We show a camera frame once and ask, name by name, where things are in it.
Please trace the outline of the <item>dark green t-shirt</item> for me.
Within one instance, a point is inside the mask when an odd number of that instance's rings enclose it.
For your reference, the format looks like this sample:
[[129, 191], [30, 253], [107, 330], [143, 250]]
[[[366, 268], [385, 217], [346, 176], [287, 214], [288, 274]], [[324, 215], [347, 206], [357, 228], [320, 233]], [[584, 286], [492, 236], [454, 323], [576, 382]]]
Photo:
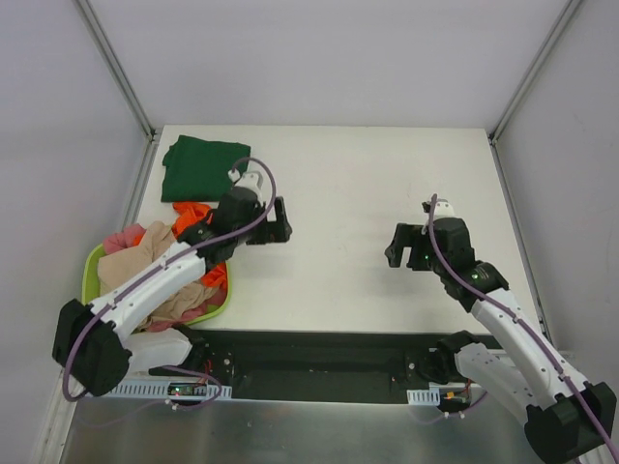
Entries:
[[162, 159], [161, 202], [217, 202], [230, 189], [228, 171], [251, 155], [238, 142], [207, 141], [179, 135]]

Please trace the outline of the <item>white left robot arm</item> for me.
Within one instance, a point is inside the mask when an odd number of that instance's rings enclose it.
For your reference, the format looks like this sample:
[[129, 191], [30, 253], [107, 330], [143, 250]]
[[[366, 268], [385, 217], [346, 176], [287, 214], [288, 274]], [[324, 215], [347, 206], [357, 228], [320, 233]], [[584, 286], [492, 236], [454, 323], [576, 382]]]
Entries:
[[197, 374], [205, 355], [190, 331], [145, 333], [138, 326], [173, 294], [231, 258], [237, 247], [286, 243], [291, 234], [282, 197], [262, 203], [251, 188], [234, 187], [137, 276], [89, 304], [65, 303], [52, 345], [52, 358], [63, 368], [65, 398], [76, 399], [68, 390], [71, 380], [84, 393], [103, 396], [134, 371], [174, 367], [185, 376]]

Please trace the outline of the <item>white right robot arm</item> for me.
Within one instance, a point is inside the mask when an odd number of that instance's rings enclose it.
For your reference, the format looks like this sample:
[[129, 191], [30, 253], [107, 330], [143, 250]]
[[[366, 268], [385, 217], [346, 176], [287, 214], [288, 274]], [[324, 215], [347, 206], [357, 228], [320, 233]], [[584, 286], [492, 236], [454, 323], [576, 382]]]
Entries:
[[419, 362], [421, 376], [437, 384], [463, 377], [480, 385], [522, 425], [544, 463], [569, 463], [610, 446], [615, 393], [604, 382], [592, 384], [534, 328], [508, 281], [476, 258], [462, 219], [400, 223], [385, 256], [392, 268], [435, 273], [508, 357], [501, 361], [478, 337], [460, 331], [440, 339]]

